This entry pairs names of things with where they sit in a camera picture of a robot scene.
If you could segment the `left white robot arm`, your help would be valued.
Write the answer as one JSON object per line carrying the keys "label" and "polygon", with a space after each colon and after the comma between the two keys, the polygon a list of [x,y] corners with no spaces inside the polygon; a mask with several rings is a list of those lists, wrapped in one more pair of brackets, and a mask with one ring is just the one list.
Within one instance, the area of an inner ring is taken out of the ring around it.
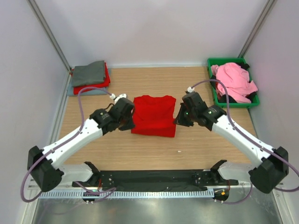
{"label": "left white robot arm", "polygon": [[127,98],[117,98],[110,109],[95,110],[83,124],[57,142],[28,152],[28,171],[42,192],[53,190],[62,183],[93,187],[100,181],[99,170],[91,163],[65,165],[64,162],[88,143],[119,129],[134,128],[135,105]]}

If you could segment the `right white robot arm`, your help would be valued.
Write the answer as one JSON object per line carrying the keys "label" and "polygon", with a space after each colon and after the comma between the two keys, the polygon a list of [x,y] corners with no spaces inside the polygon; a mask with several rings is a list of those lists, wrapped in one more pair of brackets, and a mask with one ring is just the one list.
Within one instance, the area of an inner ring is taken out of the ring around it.
{"label": "right white robot arm", "polygon": [[229,116],[229,113],[213,105],[208,107],[197,92],[182,98],[174,123],[181,126],[206,127],[224,137],[237,147],[250,164],[222,162],[211,172],[211,181],[221,185],[228,179],[252,183],[263,193],[270,193],[289,173],[288,152],[283,147],[274,148],[247,132]]}

